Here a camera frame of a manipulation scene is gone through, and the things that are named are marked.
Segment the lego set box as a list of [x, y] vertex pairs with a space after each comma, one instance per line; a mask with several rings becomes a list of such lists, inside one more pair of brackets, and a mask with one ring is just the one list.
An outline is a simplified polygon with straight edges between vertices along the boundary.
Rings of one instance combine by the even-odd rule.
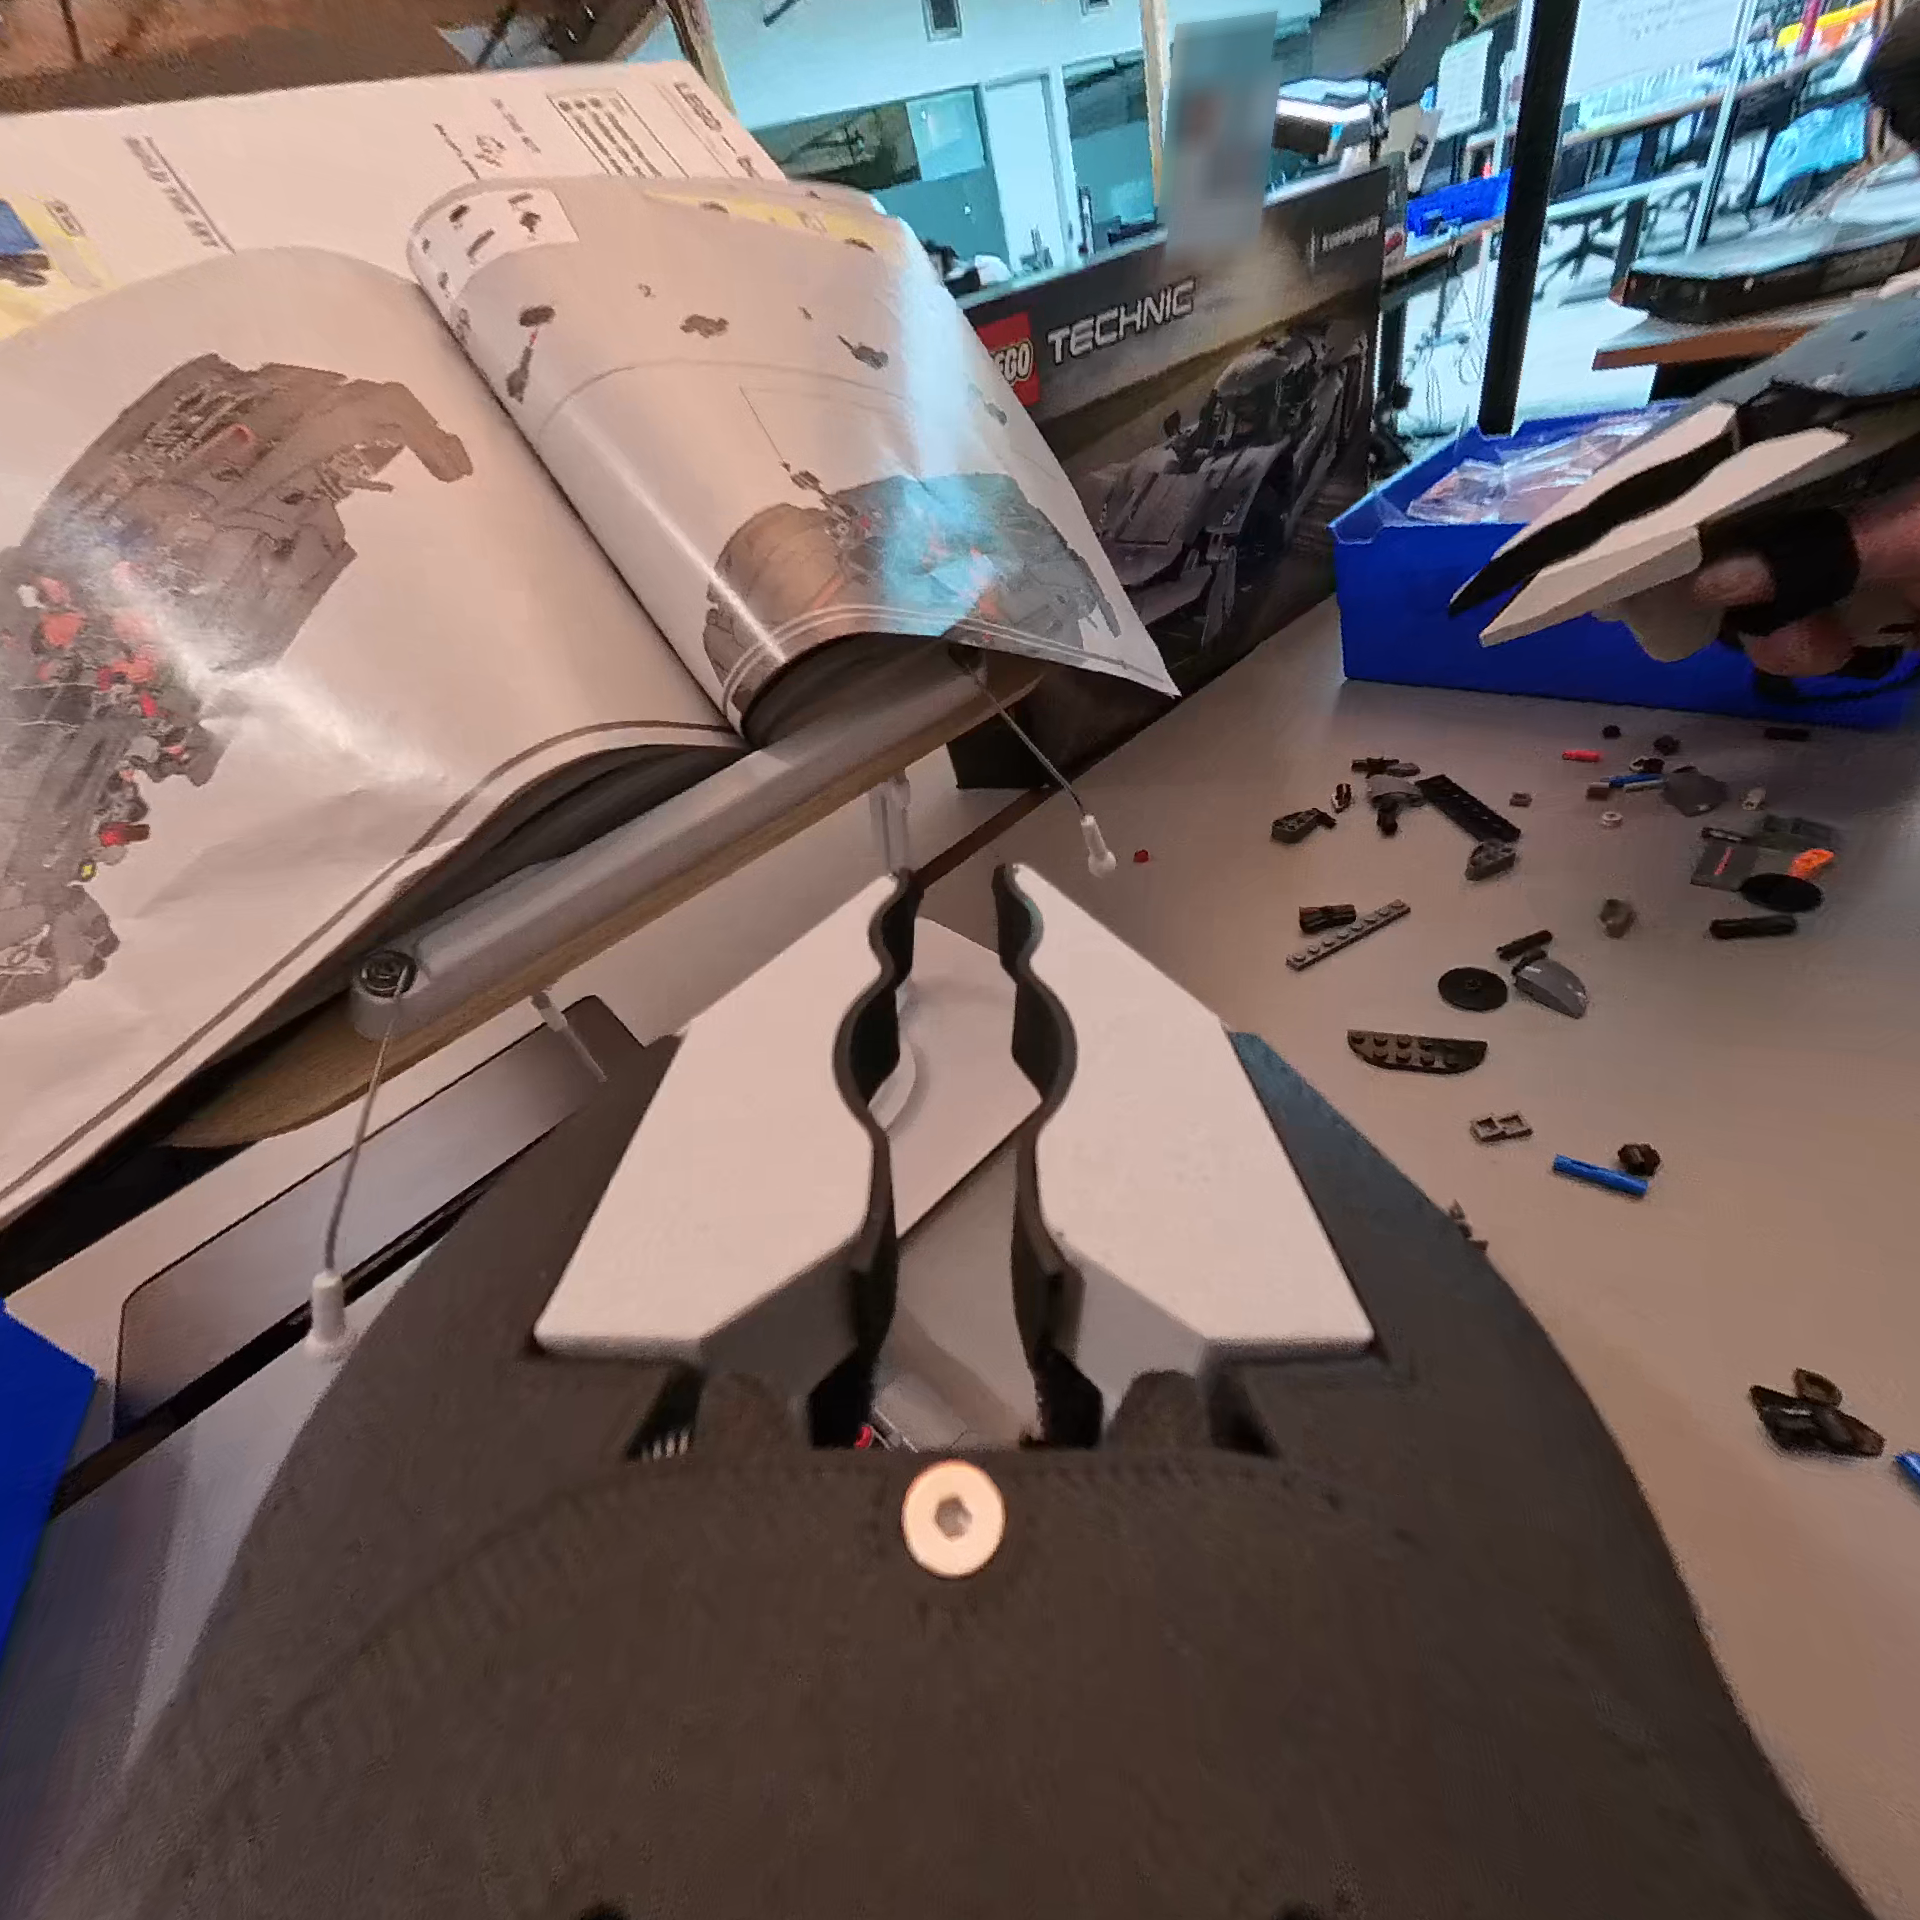
[[1234, 251], [1163, 231], [961, 307], [1189, 697], [1333, 593], [1367, 488], [1395, 160], [1273, 191]]

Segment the person's right hand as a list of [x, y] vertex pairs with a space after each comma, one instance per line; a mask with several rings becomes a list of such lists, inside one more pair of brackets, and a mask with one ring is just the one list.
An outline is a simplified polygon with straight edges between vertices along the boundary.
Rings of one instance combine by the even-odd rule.
[[1835, 676], [1865, 644], [1914, 644], [1917, 493], [1803, 512], [1703, 568], [1691, 597], [1775, 680]]

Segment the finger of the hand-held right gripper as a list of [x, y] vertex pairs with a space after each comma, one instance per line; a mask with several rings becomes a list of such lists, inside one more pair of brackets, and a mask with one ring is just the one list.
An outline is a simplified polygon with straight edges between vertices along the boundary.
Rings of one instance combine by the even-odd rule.
[[1691, 404], [1659, 435], [1597, 469], [1571, 493], [1522, 529], [1466, 584], [1446, 611], [1470, 612], [1523, 588], [1546, 568], [1571, 560], [1616, 529], [1672, 503], [1737, 453], [1737, 404]]
[[1671, 500], [1621, 520], [1571, 555], [1535, 568], [1488, 619], [1480, 644], [1541, 633], [1570, 618], [1616, 608], [1698, 569], [1713, 517], [1782, 497], [1851, 449], [1830, 425], [1741, 449]]

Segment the grey lego panel orange stripe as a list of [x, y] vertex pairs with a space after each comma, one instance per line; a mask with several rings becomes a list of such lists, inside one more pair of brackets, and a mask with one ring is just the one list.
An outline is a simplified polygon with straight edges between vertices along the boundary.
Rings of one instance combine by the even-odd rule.
[[1845, 835], [1830, 823], [1761, 813], [1754, 825], [1704, 828], [1691, 866], [1695, 889], [1737, 895], [1763, 874], [1815, 883], [1841, 853]]

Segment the scatter of dark lego pieces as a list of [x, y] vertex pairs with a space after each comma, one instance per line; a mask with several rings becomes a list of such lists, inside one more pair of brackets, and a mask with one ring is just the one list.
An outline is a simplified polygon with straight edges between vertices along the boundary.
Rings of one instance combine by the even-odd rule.
[[1699, 901], [1712, 901], [1704, 925], [1704, 938], [1712, 945], [1784, 945], [1822, 912], [1839, 855], [1815, 883], [1763, 874], [1737, 895], [1698, 889], [1688, 883], [1688, 875], [1704, 828], [1744, 829], [1754, 825], [1761, 813], [1801, 817], [1839, 828], [1838, 823], [1805, 812], [1775, 809], [1769, 788], [1760, 781], [1739, 785], [1712, 776], [1681, 757], [1680, 739], [1672, 733], [1655, 739], [1647, 753], [1618, 765], [1607, 765], [1597, 747], [1562, 749], [1560, 761], [1578, 773], [1581, 801], [1593, 809], [1600, 828], [1622, 829], [1631, 808], [1638, 808], [1663, 809], [1691, 829], [1686, 887]]

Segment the black long studded lego plate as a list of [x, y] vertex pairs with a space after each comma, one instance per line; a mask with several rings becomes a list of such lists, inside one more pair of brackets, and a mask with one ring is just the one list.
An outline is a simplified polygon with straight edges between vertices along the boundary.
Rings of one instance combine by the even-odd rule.
[[1462, 829], [1477, 847], [1513, 848], [1522, 840], [1522, 828], [1449, 776], [1424, 776], [1413, 787], [1432, 813]]

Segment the lego instruction book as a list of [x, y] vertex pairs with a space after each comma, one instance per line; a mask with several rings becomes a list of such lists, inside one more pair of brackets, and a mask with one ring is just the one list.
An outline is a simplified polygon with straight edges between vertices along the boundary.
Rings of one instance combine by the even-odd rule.
[[519, 178], [3, 341], [3, 1219], [339, 967], [945, 651], [1169, 695], [843, 187]]

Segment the wooden background table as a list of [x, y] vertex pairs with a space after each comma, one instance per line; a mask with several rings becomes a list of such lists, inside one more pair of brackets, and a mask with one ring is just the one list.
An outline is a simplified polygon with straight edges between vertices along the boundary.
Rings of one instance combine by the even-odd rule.
[[1914, 271], [1914, 221], [1782, 226], [1685, 256], [1638, 258], [1621, 271], [1611, 300], [1641, 325], [1593, 354], [1595, 371], [1725, 357], [1735, 337], [1791, 331], [1791, 315], [1879, 289]]

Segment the dark grey long lego plate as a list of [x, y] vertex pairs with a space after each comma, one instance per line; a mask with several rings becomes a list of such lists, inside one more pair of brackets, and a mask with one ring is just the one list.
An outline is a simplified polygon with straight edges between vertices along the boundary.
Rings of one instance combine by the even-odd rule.
[[1408, 919], [1408, 915], [1410, 905], [1401, 899], [1381, 904], [1351, 922], [1317, 931], [1302, 943], [1302, 947], [1286, 955], [1285, 967], [1288, 973], [1317, 969], [1330, 959], [1376, 938], [1381, 931], [1399, 925]]

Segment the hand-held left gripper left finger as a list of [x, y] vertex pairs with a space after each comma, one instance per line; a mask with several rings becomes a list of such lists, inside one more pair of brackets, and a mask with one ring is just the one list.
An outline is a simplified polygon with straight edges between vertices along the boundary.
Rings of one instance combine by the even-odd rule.
[[867, 883], [682, 1028], [538, 1311], [538, 1354], [742, 1376], [813, 1445], [857, 1443], [898, 1271], [867, 1099], [919, 905], [917, 883]]

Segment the black lego connector with blue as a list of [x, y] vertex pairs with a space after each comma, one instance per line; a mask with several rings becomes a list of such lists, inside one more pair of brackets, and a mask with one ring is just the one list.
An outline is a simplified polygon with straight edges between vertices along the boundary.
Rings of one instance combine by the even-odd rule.
[[1763, 1437], [1781, 1452], [1838, 1458], [1883, 1457], [1883, 1433], [1845, 1407], [1839, 1386], [1830, 1376], [1793, 1368], [1786, 1388], [1752, 1384], [1746, 1396]]

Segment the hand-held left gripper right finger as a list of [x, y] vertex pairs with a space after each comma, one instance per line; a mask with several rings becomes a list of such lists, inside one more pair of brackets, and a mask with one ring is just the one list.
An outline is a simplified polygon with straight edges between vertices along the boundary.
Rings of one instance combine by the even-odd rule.
[[1352, 1361], [1373, 1323], [1245, 1048], [1038, 869], [992, 877], [1014, 986], [1014, 1329], [1042, 1445], [1095, 1445], [1147, 1376]]

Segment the clear plastic parts bags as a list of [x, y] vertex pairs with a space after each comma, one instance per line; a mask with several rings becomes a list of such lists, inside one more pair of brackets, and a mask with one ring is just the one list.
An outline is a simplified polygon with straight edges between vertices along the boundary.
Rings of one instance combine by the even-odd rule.
[[1462, 455], [1422, 484], [1403, 517], [1441, 527], [1534, 522], [1600, 469], [1651, 439], [1678, 410], [1680, 402], [1662, 400], [1635, 412], [1528, 424], [1527, 432]]

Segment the black vertical post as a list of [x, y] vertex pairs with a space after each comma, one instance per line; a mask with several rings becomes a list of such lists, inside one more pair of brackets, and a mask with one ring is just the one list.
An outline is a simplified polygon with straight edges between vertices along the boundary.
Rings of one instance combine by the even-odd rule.
[[1511, 144], [1495, 300], [1478, 385], [1477, 431], [1488, 439], [1506, 437], [1518, 421], [1531, 300], [1560, 146], [1575, 37], [1576, 2], [1528, 8], [1519, 116]]

